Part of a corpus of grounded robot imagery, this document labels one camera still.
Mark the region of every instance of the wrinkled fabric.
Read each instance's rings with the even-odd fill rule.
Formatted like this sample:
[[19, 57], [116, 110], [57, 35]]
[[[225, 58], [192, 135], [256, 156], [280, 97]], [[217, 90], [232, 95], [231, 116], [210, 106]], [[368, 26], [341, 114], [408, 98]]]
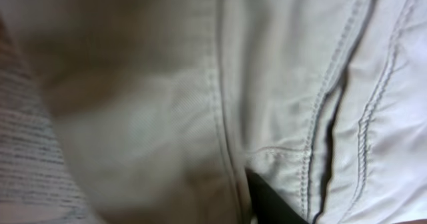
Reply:
[[427, 0], [0, 0], [110, 223], [427, 218]]

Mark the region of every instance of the dark object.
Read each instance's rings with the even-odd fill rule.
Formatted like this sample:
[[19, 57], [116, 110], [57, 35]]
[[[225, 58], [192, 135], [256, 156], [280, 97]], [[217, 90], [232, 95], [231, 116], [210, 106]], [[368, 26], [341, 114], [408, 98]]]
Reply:
[[246, 170], [259, 224], [308, 224], [256, 173]]

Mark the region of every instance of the blurry fabric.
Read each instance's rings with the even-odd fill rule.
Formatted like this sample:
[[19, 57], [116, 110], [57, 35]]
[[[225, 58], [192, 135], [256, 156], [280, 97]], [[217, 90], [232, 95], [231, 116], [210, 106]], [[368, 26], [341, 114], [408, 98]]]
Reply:
[[427, 218], [427, 0], [0, 0], [110, 223]]

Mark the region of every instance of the beige fabric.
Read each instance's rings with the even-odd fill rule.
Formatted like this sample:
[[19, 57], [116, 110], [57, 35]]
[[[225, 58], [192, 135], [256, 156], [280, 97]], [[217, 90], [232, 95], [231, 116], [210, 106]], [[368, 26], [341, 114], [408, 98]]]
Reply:
[[426, 218], [427, 0], [0, 0], [111, 223]]

